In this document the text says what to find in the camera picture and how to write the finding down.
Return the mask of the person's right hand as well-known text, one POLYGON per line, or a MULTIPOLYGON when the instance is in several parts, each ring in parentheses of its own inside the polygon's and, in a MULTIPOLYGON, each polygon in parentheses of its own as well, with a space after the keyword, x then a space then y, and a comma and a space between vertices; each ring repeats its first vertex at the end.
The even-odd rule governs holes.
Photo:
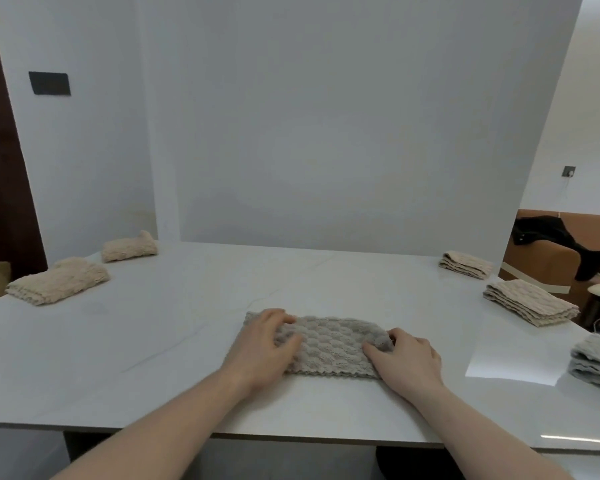
POLYGON ((385 384, 415 406, 444 389, 441 357, 431 343, 401 328, 388 333, 393 349, 385 352, 388 359, 384 371, 377 371, 385 384))

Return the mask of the person's left hand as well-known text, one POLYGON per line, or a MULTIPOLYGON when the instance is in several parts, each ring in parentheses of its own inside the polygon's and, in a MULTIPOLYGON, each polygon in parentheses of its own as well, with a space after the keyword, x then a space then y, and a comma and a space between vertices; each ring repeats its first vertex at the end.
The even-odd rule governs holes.
POLYGON ((279 366, 274 356, 275 349, 281 346, 275 343, 275 337, 283 325, 295 322, 296 317, 283 309, 270 308, 238 334, 219 370, 221 377, 231 383, 238 401, 272 385, 288 369, 289 366, 279 366))

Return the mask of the grey-beige textured towel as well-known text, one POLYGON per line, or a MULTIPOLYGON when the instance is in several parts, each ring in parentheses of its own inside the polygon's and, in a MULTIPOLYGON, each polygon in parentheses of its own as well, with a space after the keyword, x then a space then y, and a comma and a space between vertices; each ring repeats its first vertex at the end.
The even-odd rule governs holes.
POLYGON ((303 376, 379 379, 363 352, 369 343, 381 352, 391 352, 394 342, 389 333, 373 322, 352 318, 304 316, 292 324, 282 324, 274 334, 276 346, 293 335, 303 343, 288 366, 288 374, 303 376))

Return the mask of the person's right forearm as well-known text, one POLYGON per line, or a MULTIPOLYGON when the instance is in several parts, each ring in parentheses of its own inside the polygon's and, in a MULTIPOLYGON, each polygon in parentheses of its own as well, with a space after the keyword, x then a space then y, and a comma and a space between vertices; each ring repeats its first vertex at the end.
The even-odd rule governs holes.
POLYGON ((444 385, 395 391, 423 416, 466 480, 574 480, 444 385))

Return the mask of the person's left forearm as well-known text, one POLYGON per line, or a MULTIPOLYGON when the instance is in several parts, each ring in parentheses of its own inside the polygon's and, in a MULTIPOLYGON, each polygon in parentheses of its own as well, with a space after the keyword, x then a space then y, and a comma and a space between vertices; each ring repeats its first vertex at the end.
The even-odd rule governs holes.
POLYGON ((265 386, 220 369, 73 462, 51 480, 180 480, 229 412, 265 386))

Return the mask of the small beige waffle folded towel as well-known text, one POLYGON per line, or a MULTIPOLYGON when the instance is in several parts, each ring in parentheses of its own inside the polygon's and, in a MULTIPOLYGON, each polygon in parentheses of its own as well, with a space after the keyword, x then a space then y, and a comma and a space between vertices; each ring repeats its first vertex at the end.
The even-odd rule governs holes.
POLYGON ((438 266, 478 280, 486 280, 493 271, 492 262, 458 251, 446 251, 438 266))

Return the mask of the large beige waffle folded towel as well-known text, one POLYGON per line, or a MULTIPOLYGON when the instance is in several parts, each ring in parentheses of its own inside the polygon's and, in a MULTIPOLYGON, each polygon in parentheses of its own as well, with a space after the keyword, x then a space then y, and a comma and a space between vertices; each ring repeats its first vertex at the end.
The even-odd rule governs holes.
POLYGON ((570 322, 580 313, 576 305, 522 280, 490 283, 482 295, 537 328, 570 322))

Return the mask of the small fluffy beige folded towel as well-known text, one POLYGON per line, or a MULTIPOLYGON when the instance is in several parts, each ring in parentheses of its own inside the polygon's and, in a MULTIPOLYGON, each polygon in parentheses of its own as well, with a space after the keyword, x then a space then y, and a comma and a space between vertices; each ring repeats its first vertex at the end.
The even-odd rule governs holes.
POLYGON ((103 244, 101 260, 103 263, 118 262, 159 254, 158 243, 151 233, 142 230, 136 237, 115 239, 103 244))

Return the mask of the orange-brown sofa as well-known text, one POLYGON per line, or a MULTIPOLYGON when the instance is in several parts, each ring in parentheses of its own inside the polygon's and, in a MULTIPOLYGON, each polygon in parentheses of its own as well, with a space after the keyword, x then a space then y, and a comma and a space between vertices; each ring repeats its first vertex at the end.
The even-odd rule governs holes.
MULTIPOLYGON (((516 218, 560 217, 576 242, 588 250, 600 251, 600 215, 519 209, 516 218)), ((550 241, 517 245, 510 237, 498 276, 503 280, 521 279, 583 308, 590 286, 600 284, 600 272, 590 280, 577 281, 580 256, 576 250, 550 241)))

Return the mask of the black garment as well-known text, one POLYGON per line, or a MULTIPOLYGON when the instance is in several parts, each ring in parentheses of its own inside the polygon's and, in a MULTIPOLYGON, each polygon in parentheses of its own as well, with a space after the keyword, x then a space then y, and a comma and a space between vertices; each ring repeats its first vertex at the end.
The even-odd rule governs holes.
POLYGON ((524 249, 533 246, 535 242, 552 242, 560 248, 576 252, 578 265, 570 273, 576 281, 588 281, 600 272, 600 251, 590 250, 578 243, 560 217, 517 218, 512 228, 511 241, 514 246, 524 249))

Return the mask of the light grey folded towel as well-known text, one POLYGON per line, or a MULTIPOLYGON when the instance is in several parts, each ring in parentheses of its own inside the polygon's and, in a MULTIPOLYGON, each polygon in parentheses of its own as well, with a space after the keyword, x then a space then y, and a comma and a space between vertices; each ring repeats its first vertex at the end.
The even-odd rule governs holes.
POLYGON ((568 373, 600 386, 600 334, 591 333, 572 348, 568 373))

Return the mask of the white backdrop board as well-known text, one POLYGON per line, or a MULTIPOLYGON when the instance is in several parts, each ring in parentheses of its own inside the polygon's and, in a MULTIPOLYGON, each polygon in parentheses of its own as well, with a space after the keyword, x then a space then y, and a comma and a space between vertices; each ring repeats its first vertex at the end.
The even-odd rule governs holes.
POLYGON ((134 0, 158 236, 503 259, 583 0, 134 0))

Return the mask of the large fluffy beige folded towel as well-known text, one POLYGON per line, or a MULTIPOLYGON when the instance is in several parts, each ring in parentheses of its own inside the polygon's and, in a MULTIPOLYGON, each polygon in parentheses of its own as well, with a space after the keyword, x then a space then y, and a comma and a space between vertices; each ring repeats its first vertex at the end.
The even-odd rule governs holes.
POLYGON ((47 271, 21 277, 6 286, 6 293, 33 306, 55 304, 110 281, 103 264, 81 257, 57 261, 47 271))

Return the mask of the dark brown wooden door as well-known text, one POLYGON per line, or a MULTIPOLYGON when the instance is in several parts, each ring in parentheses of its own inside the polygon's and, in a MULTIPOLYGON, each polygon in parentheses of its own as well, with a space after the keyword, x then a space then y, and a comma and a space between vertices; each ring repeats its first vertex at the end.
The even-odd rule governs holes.
POLYGON ((0 262, 12 280, 48 267, 1 58, 0 262))

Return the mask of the black wall switch plate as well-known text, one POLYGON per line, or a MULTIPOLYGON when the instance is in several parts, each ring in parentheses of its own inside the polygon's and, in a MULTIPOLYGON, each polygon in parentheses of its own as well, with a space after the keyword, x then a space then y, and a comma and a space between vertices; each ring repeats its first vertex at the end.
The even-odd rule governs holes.
POLYGON ((38 96, 71 96, 70 78, 67 73, 29 72, 32 92, 38 96))

